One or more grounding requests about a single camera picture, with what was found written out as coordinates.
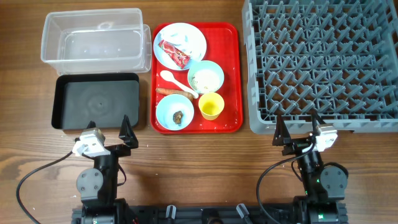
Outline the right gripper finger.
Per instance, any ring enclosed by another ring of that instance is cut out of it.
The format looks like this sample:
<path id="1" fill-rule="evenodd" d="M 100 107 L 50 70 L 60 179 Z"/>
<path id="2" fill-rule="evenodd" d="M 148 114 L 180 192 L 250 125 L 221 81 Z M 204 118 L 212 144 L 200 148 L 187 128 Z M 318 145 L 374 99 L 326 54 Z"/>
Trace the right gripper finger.
<path id="1" fill-rule="evenodd" d="M 290 133 L 285 125 L 285 122 L 282 116 L 279 114 L 276 120 L 276 127 L 274 138 L 272 141 L 273 146 L 286 146 L 292 143 L 292 139 L 290 137 Z"/>
<path id="2" fill-rule="evenodd" d="M 324 120 L 321 119 L 321 117 L 318 115 L 316 111 L 312 111 L 311 121 L 313 128 L 316 128 L 319 124 L 325 124 Z"/>

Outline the small light blue bowl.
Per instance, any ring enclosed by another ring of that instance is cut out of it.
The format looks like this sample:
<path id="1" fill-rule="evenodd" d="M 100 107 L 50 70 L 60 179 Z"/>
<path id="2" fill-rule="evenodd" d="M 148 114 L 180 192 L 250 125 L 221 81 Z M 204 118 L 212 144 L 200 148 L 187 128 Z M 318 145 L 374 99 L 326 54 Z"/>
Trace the small light blue bowl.
<path id="1" fill-rule="evenodd" d="M 173 121 L 173 114 L 177 111 L 183 113 L 181 125 Z M 182 95 L 168 95 L 163 97 L 155 110 L 155 117 L 158 123 L 170 131 L 179 131 L 186 128 L 192 121 L 195 114 L 193 103 Z"/>

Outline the cooked white rice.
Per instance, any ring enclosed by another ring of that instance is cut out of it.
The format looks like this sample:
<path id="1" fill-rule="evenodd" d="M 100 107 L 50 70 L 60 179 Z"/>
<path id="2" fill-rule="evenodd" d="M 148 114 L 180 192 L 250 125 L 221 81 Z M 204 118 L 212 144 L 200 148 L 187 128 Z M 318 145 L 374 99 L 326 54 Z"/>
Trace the cooked white rice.
<path id="1" fill-rule="evenodd" d="M 193 74 L 191 84 L 196 91 L 204 94 L 215 92 L 220 87 L 220 79 L 216 72 L 204 69 Z"/>

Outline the red snack wrapper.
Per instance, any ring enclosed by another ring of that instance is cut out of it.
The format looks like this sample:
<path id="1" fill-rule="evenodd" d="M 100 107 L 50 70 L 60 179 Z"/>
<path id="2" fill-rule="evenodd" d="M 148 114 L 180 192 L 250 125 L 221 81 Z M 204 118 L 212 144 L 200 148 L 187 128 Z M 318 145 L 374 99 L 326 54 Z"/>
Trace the red snack wrapper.
<path id="1" fill-rule="evenodd" d="M 172 61 L 181 69 L 190 61 L 190 56 L 176 48 L 171 43 L 161 40 L 159 47 L 172 59 Z"/>

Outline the green bowl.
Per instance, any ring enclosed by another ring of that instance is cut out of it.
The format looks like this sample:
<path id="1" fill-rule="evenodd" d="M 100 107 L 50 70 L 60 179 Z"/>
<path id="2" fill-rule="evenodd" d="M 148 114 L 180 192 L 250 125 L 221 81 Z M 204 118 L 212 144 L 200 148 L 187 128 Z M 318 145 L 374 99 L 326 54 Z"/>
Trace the green bowl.
<path id="1" fill-rule="evenodd" d="M 209 69 L 209 70 L 212 70 L 217 73 L 217 75 L 220 79 L 220 87 L 216 90 L 216 91 L 218 91 L 222 87 L 223 82 L 224 82 L 224 71 L 217 63 L 209 61 L 209 60 L 203 60 L 203 61 L 197 62 L 190 67 L 190 69 L 188 70 L 188 75 L 187 75 L 188 84 L 191 86 L 191 88 L 193 90 L 195 90 L 191 84 L 193 74 L 199 70 L 204 70 L 204 69 Z"/>

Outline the orange carrot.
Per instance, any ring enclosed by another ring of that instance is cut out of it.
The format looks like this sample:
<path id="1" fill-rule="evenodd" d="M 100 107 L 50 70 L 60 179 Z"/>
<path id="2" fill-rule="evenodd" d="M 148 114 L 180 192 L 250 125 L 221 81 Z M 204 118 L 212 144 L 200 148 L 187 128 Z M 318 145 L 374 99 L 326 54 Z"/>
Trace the orange carrot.
<path id="1" fill-rule="evenodd" d="M 165 96 L 177 94 L 177 95 L 185 96 L 190 101 L 193 101 L 193 99 L 194 99 L 194 96 L 191 93 L 186 92 L 186 91 L 172 90 L 172 89 L 166 89 L 166 88 L 156 88 L 155 91 L 157 93 L 159 93 L 161 95 L 165 95 Z"/>

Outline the brown food scrap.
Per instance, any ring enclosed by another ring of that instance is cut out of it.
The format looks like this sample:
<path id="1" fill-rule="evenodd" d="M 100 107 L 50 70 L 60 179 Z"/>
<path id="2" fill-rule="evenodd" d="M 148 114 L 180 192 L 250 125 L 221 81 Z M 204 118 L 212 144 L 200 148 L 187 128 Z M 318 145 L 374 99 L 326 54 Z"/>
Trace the brown food scrap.
<path id="1" fill-rule="evenodd" d="M 181 111 L 177 111 L 173 114 L 173 121 L 177 125 L 181 125 L 183 118 L 183 113 Z"/>

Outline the yellow cup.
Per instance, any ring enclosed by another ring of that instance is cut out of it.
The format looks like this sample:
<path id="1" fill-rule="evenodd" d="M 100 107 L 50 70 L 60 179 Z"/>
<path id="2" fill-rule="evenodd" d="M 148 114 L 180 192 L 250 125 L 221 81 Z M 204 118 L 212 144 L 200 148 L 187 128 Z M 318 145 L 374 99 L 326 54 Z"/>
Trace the yellow cup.
<path id="1" fill-rule="evenodd" d="M 218 93 L 205 93 L 199 98 L 198 107 L 206 120 L 215 120 L 223 111 L 224 99 Z"/>

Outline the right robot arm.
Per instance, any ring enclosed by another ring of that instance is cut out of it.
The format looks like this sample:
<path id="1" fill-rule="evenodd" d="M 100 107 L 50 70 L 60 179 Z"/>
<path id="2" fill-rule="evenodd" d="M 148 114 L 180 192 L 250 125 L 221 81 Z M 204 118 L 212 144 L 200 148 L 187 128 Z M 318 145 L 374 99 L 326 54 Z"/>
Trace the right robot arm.
<path id="1" fill-rule="evenodd" d="M 293 155 L 297 163 L 305 195 L 294 197 L 290 223 L 347 223 L 345 189 L 348 170 L 336 163 L 324 163 L 321 153 L 335 143 L 338 133 L 332 124 L 318 114 L 311 115 L 313 131 L 305 138 L 292 138 L 281 115 L 278 115 L 274 146 L 282 146 L 284 156 Z"/>

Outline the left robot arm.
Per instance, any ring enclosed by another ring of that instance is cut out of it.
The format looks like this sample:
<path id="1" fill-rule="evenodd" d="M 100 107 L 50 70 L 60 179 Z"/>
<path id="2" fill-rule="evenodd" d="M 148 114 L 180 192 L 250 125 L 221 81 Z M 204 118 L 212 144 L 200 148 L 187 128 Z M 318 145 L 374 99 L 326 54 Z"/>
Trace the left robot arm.
<path id="1" fill-rule="evenodd" d="M 73 211 L 73 224 L 139 222 L 126 200 L 117 198 L 117 188 L 122 185 L 118 182 L 118 173 L 124 172 L 119 158 L 130 156 L 131 150 L 139 146 L 126 115 L 121 124 L 119 139 L 123 141 L 121 144 L 105 146 L 105 136 L 93 121 L 75 139 L 72 153 L 91 159 L 94 166 L 82 171 L 76 180 L 83 206 L 82 209 Z"/>

